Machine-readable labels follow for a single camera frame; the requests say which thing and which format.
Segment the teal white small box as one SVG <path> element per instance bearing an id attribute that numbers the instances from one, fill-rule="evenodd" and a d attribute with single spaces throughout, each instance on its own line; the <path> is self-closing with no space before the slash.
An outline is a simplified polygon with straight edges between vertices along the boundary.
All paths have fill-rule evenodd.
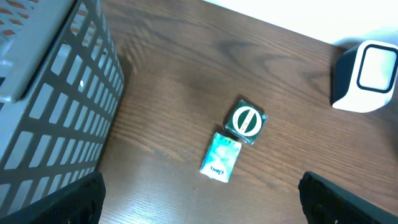
<path id="1" fill-rule="evenodd" d="M 241 147 L 240 142 L 216 132 L 200 167 L 200 173 L 228 183 Z"/>

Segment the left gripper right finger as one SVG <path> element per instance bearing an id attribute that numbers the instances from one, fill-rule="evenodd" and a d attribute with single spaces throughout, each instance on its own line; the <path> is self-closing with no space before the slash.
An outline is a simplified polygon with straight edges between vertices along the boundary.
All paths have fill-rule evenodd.
<path id="1" fill-rule="evenodd" d="M 322 176 L 306 171 L 298 185 L 308 223 L 397 223 L 397 216 Z"/>

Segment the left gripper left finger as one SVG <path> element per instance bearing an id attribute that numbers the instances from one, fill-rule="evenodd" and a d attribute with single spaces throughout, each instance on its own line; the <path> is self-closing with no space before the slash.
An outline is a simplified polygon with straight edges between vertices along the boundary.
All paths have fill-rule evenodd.
<path id="1" fill-rule="evenodd" d="M 33 204 L 1 218 L 1 223 L 99 223 L 106 187 L 94 171 Z"/>

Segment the dark green round-label packet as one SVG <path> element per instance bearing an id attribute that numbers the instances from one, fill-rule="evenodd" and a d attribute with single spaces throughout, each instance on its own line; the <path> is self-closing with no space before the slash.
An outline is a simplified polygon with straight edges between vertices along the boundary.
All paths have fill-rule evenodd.
<path id="1" fill-rule="evenodd" d="M 239 100 L 230 112 L 224 129 L 246 144 L 253 145 L 261 133 L 268 115 L 244 100 Z"/>

